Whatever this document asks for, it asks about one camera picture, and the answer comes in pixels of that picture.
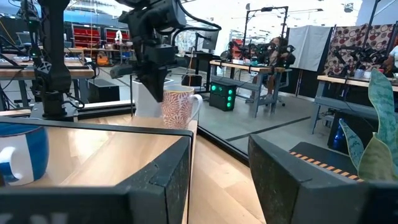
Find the green snake plant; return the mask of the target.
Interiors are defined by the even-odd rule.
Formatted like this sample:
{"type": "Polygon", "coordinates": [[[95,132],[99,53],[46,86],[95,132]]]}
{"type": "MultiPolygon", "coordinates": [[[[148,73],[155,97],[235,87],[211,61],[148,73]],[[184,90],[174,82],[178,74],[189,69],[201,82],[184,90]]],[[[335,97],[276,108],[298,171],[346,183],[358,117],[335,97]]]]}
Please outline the green snake plant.
{"type": "Polygon", "coordinates": [[[398,181],[398,119],[391,82],[379,70],[372,70],[368,98],[376,110],[378,129],[367,146],[341,119],[349,156],[362,180],[398,181]]]}

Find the wooden shelf rack black frame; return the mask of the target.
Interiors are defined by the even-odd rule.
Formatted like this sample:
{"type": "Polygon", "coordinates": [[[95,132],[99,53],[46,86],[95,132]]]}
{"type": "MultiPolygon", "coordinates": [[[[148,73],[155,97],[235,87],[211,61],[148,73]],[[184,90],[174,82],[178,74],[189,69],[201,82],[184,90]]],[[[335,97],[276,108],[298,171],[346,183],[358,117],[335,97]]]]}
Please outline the wooden shelf rack black frame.
{"type": "Polygon", "coordinates": [[[182,137],[189,137],[190,178],[183,219],[188,224],[192,154],[197,123],[187,129],[166,127],[160,118],[133,116],[123,126],[74,123],[37,118],[0,116],[0,123],[43,126],[49,139],[49,161],[45,174],[30,184],[3,188],[114,187],[135,174],[182,137]]]}

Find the black mat hazard stripe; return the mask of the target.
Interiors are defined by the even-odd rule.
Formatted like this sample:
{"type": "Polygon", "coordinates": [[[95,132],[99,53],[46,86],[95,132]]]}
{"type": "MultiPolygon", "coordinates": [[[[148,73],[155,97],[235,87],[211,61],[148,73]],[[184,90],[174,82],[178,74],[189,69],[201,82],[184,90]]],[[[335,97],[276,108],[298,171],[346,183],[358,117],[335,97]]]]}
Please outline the black mat hazard stripe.
{"type": "Polygon", "coordinates": [[[307,142],[298,143],[289,150],[289,153],[303,161],[307,161],[308,163],[335,174],[357,182],[363,181],[357,176],[356,168],[352,164],[351,159],[345,154],[318,147],[307,142]]]}

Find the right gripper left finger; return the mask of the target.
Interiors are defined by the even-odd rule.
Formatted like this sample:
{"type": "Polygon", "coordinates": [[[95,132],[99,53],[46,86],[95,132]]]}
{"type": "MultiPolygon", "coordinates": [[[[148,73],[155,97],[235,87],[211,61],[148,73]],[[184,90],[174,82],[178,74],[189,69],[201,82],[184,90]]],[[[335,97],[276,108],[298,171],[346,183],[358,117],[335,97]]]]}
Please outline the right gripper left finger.
{"type": "Polygon", "coordinates": [[[0,190],[0,224],[181,224],[189,137],[114,187],[0,190]]]}

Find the shelf with red bins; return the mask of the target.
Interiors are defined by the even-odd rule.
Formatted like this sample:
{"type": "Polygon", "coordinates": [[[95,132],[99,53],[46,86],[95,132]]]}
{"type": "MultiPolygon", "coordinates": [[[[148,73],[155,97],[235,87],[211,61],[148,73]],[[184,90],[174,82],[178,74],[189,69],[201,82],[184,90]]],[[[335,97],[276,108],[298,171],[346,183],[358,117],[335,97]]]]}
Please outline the shelf with red bins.
{"type": "Polygon", "coordinates": [[[72,24],[72,40],[75,48],[118,49],[117,45],[129,40],[129,31],[115,27],[72,24]]]}

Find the wooden workbench grey legs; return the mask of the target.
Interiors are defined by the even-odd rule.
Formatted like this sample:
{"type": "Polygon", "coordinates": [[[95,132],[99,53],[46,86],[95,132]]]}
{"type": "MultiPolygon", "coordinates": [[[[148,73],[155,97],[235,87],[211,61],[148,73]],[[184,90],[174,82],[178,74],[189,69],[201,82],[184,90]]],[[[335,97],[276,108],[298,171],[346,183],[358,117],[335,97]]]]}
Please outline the wooden workbench grey legs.
{"type": "Polygon", "coordinates": [[[291,69],[287,69],[284,67],[260,67],[260,66],[252,66],[249,64],[238,64],[238,63],[229,63],[229,62],[222,62],[220,60],[211,60],[209,62],[209,70],[206,76],[207,84],[210,84],[212,81],[222,81],[226,84],[235,85],[237,88],[243,88],[245,90],[250,90],[254,92],[253,98],[246,98],[252,101],[252,110],[251,116],[253,118],[257,117],[257,112],[260,106],[268,105],[270,106],[270,114],[274,114],[277,102],[278,102],[278,95],[279,95],[279,88],[281,87],[281,77],[283,73],[288,74],[291,72],[291,69]],[[217,74],[218,67],[226,67],[230,68],[231,73],[229,77],[219,76],[217,74]],[[257,72],[257,80],[253,83],[252,81],[241,81],[234,78],[234,69],[245,70],[247,72],[257,72]],[[274,77],[274,90],[272,94],[272,98],[265,99],[264,96],[261,95],[262,93],[262,80],[264,75],[273,75],[274,77]]]}
{"type": "Polygon", "coordinates": [[[349,86],[368,87],[370,79],[349,78],[346,80],[344,78],[330,77],[328,75],[319,75],[317,76],[317,80],[318,80],[318,88],[314,98],[315,107],[311,115],[311,125],[309,129],[310,134],[314,133],[314,130],[317,126],[317,121],[320,118],[321,106],[326,106],[328,108],[333,108],[336,110],[353,110],[359,113],[359,115],[364,115],[370,118],[376,116],[376,110],[370,106],[348,103],[342,100],[337,100],[326,96],[326,89],[329,87],[329,84],[331,83],[339,83],[349,86]]]}

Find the white curtain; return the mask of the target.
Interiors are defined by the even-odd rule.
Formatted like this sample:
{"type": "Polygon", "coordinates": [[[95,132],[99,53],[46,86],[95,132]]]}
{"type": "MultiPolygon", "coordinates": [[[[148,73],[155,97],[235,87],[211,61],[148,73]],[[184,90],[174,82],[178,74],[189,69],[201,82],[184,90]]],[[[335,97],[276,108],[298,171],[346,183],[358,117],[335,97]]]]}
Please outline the white curtain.
{"type": "Polygon", "coordinates": [[[311,72],[319,71],[331,30],[331,27],[311,25],[290,28],[289,44],[295,47],[295,62],[291,67],[311,72]]]}

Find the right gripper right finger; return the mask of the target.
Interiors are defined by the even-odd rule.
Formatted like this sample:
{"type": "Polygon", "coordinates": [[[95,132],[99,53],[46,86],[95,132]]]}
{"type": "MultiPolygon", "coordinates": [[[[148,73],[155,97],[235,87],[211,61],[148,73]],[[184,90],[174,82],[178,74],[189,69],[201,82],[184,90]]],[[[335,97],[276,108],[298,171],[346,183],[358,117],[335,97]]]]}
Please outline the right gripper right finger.
{"type": "Polygon", "coordinates": [[[398,184],[358,182],[255,134],[248,155],[267,224],[398,224],[398,184]]]}

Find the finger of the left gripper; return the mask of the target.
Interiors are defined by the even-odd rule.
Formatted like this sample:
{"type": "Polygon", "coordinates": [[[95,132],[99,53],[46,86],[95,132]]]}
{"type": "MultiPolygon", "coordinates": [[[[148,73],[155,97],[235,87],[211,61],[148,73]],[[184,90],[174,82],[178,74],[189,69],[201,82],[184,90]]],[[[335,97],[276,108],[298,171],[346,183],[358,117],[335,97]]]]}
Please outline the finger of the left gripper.
{"type": "Polygon", "coordinates": [[[137,74],[138,80],[146,87],[156,102],[164,99],[164,82],[167,76],[166,67],[146,66],[137,74]]]}

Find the black monitor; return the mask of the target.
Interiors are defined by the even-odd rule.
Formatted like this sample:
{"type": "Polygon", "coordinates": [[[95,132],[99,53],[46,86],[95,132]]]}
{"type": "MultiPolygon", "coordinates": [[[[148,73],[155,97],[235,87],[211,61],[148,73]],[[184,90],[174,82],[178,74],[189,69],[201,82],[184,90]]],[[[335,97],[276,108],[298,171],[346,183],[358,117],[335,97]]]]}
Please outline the black monitor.
{"type": "Polygon", "coordinates": [[[218,31],[210,32],[206,31],[205,34],[203,35],[203,44],[202,48],[207,49],[207,50],[214,50],[216,49],[216,43],[218,40],[218,31]]]}

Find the orange floral mug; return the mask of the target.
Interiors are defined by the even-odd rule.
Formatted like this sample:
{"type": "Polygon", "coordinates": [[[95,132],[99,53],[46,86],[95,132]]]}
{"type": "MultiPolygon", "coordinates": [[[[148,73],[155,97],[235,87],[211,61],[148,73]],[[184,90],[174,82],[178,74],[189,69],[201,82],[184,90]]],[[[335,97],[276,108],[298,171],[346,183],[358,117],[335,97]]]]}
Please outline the orange floral mug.
{"type": "Polygon", "coordinates": [[[189,122],[198,114],[203,98],[190,86],[167,85],[161,105],[162,119],[166,127],[187,129],[189,122]]]}

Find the white square cactus pot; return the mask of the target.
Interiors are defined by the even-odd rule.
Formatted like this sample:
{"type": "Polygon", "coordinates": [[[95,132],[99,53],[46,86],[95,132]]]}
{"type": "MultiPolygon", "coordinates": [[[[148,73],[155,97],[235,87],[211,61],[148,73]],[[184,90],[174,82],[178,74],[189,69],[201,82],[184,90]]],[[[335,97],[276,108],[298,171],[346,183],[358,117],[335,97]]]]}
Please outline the white square cactus pot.
{"type": "Polygon", "coordinates": [[[138,80],[131,82],[132,100],[136,106],[136,116],[140,117],[161,117],[161,103],[158,103],[149,90],[138,80]]]}

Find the black computer green lights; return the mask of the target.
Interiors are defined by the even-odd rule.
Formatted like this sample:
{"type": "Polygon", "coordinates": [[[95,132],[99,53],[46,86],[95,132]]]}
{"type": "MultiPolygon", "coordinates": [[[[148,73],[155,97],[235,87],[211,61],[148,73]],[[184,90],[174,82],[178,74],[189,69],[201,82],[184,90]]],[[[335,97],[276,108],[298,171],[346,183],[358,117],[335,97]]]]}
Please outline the black computer green lights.
{"type": "Polygon", "coordinates": [[[222,81],[213,81],[210,84],[209,105],[221,111],[234,110],[236,99],[236,85],[222,81]]]}

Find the black box under workbench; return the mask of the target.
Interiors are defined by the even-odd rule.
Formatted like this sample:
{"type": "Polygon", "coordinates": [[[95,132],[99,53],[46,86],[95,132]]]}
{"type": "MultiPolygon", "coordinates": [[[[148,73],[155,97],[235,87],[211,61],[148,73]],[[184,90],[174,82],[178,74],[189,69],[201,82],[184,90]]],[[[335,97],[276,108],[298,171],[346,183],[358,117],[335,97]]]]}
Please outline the black box under workbench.
{"type": "Polygon", "coordinates": [[[90,103],[101,103],[120,100],[119,87],[117,85],[100,78],[89,80],[88,84],[88,101],[90,103]]]}

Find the person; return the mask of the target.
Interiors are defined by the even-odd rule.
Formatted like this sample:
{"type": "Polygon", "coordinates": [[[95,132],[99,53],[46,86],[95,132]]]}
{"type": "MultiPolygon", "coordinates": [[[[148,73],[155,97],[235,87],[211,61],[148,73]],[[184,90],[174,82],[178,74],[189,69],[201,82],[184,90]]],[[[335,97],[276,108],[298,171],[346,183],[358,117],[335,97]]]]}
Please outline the person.
{"type": "MultiPolygon", "coordinates": [[[[295,56],[288,50],[288,40],[284,37],[274,37],[271,40],[274,49],[269,50],[268,66],[272,67],[289,67],[295,62],[295,56]]],[[[271,99],[273,96],[275,76],[273,74],[263,78],[263,84],[267,88],[265,99],[271,99]]]]}
{"type": "Polygon", "coordinates": [[[390,51],[387,60],[384,61],[384,66],[387,73],[391,73],[398,79],[398,45],[390,51]]]}

